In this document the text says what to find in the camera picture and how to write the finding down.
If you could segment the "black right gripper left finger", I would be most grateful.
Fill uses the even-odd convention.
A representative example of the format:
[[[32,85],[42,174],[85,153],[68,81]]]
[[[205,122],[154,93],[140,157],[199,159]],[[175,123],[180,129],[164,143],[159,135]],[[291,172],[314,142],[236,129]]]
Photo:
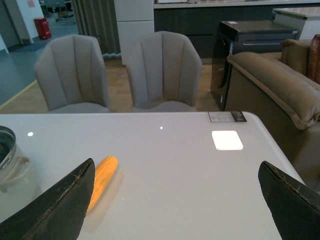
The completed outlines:
[[[93,193],[95,163],[89,158],[0,224],[2,240],[76,240]]]

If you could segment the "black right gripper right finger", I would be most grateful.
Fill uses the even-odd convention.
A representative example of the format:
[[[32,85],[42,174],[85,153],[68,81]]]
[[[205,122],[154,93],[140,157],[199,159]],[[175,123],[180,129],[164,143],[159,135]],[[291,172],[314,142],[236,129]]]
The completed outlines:
[[[267,161],[258,170],[264,200],[283,240],[320,238],[320,195]]]

